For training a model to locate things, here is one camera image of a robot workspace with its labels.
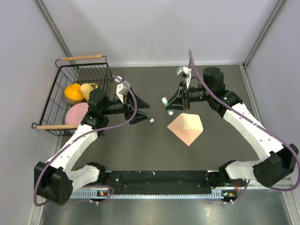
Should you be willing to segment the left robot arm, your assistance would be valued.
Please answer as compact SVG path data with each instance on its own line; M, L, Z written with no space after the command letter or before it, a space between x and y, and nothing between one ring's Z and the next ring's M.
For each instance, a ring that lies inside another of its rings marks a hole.
M143 113L150 105L140 99L132 89L120 98L110 100L102 89L94 89L88 100L88 111L65 145L47 162L38 162L34 167L34 204L39 205L37 197L57 205L64 205L71 194L85 185L94 183L101 186L106 182L105 167L89 162L83 168L72 168L85 150L95 140L109 130L108 115L123 114L126 123L136 124L154 119Z

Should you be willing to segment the white green glue stick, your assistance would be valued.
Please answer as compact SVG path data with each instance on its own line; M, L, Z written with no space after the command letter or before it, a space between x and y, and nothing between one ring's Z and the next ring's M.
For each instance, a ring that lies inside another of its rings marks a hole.
M168 107L169 102L168 102L167 98L163 97L161 100L162 100L163 105L165 106L165 109L166 109L168 115L170 115L170 116L173 115L173 110Z

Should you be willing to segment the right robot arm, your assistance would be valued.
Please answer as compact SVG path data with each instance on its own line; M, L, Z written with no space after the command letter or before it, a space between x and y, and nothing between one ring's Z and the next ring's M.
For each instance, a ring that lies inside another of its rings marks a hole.
M251 145L258 156L257 161L229 161L219 168L219 181L231 185L237 179L256 180L261 185L272 188L276 183L294 172L299 165L299 153L294 144L284 144L267 133L262 124L250 113L242 99L225 87L224 74L217 67L204 69L198 77L198 85L190 85L192 69L179 67L177 75L184 78L175 94L163 104L169 114L173 110L188 110L192 102L207 102L221 118L231 124Z

